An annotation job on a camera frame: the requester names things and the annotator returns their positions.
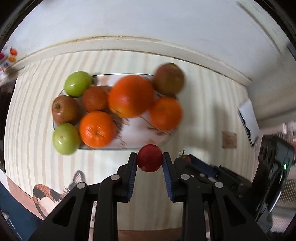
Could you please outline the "small orange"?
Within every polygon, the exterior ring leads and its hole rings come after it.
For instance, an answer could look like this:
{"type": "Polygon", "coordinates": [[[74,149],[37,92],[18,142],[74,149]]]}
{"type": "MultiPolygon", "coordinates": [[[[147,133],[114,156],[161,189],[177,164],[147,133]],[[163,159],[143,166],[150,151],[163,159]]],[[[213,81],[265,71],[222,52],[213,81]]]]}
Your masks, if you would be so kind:
{"type": "Polygon", "coordinates": [[[91,148],[103,148],[117,135],[111,116],[102,111],[87,113],[79,122],[79,134],[84,144],[91,148]]]}
{"type": "Polygon", "coordinates": [[[175,129],[183,117],[183,109],[178,100],[171,97],[157,98],[149,109],[152,125],[162,131],[175,129]]]}

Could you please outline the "large orange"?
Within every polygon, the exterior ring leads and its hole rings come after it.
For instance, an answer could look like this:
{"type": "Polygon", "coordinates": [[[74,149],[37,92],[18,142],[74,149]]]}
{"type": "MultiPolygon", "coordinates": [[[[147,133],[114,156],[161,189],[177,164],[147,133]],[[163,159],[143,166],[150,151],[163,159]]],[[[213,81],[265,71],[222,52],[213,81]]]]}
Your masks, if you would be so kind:
{"type": "Polygon", "coordinates": [[[154,101],[150,81],[139,75],[120,78],[108,95],[109,109],[120,118],[135,118],[145,113],[154,101]]]}

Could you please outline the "blue kitchen cabinet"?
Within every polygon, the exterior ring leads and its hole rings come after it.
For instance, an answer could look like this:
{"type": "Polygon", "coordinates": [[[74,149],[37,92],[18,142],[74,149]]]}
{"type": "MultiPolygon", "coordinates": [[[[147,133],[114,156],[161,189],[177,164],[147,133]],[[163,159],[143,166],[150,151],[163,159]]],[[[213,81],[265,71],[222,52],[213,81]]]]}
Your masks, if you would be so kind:
{"type": "Polygon", "coordinates": [[[1,214],[18,240],[29,240],[43,222],[26,209],[1,183],[1,214]]]}

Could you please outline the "red cherry tomato with stem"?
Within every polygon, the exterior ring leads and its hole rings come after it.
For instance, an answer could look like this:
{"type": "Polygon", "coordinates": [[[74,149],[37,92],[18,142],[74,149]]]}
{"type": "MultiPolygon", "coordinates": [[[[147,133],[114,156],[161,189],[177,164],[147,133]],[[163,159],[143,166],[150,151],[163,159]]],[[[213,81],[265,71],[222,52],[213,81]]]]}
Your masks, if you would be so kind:
{"type": "Polygon", "coordinates": [[[187,161],[188,163],[191,163],[191,158],[189,157],[189,155],[185,154],[185,151],[182,150],[181,152],[179,152],[178,157],[181,159],[184,159],[185,161],[187,161]]]}

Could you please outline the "colourful wall stickers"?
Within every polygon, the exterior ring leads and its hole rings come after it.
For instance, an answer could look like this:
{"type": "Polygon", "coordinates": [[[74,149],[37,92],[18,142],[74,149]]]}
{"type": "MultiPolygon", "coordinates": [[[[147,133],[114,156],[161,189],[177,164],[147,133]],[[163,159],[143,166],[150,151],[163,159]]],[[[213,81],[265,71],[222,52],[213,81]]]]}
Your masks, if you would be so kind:
{"type": "Polygon", "coordinates": [[[1,51],[0,72],[3,74],[7,68],[16,62],[18,51],[13,47],[4,47],[1,51]]]}

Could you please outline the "small orange front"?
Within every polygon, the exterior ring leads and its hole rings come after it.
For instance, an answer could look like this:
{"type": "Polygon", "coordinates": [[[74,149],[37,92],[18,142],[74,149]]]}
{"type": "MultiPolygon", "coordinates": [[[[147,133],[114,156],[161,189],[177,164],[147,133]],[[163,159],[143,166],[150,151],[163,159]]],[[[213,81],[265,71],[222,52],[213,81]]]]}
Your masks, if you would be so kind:
{"type": "Polygon", "coordinates": [[[183,109],[178,100],[171,97],[157,98],[149,109],[152,125],[162,131],[175,129],[183,117],[183,109]]]}

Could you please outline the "oval floral ceramic plate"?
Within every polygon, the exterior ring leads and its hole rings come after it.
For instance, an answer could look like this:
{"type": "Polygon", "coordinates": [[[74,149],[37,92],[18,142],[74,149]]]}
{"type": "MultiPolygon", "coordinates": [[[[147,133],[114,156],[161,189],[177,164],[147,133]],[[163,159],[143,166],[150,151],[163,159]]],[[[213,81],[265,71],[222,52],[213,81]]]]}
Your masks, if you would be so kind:
{"type": "MultiPolygon", "coordinates": [[[[151,74],[140,73],[97,74],[92,75],[93,85],[101,86],[107,93],[109,93],[120,78],[128,75],[139,75],[150,82],[154,77],[151,74]]],[[[77,101],[81,109],[81,115],[86,115],[88,112],[83,106],[82,97],[74,99],[77,101]]],[[[104,110],[104,112],[108,113],[114,120],[117,128],[117,135],[109,145],[103,148],[97,148],[96,150],[136,150],[146,144],[154,144],[162,147],[178,130],[178,127],[168,131],[162,131],[155,128],[151,123],[148,111],[135,118],[120,118],[108,108],[104,110]]]]}

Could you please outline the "striped tablecloth with cat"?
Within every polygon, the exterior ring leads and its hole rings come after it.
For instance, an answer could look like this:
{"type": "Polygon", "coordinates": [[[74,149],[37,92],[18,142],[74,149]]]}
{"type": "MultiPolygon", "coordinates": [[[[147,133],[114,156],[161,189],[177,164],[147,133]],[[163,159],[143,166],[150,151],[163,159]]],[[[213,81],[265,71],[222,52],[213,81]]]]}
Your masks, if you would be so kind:
{"type": "Polygon", "coordinates": [[[27,197],[36,214],[47,215],[75,180],[91,185],[115,174],[131,152],[155,144],[172,158],[185,152],[208,164],[224,166],[247,179],[254,176],[255,157],[239,106],[246,88],[212,70],[169,57],[126,51],[62,54],[25,66],[16,80],[4,134],[6,174],[27,197]],[[79,149],[64,156],[53,147],[51,105],[66,78],[85,71],[99,84],[114,85],[121,74],[148,74],[163,63],[177,64],[185,86],[177,95],[183,118],[176,130],[160,131],[149,116],[119,119],[118,134],[104,149],[79,149]]]}

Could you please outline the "green apple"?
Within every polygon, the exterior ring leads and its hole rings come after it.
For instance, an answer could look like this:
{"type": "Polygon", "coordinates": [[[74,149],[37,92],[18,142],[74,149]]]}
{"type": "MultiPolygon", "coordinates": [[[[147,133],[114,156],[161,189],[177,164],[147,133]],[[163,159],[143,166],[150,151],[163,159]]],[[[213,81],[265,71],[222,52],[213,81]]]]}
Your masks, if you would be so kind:
{"type": "Polygon", "coordinates": [[[84,71],[69,75],[64,83],[64,91],[71,97],[81,97],[93,82],[93,77],[84,71]]]}
{"type": "Polygon", "coordinates": [[[62,155],[71,155],[82,144],[77,128],[70,123],[63,123],[53,131],[52,142],[55,150],[62,155]]]}

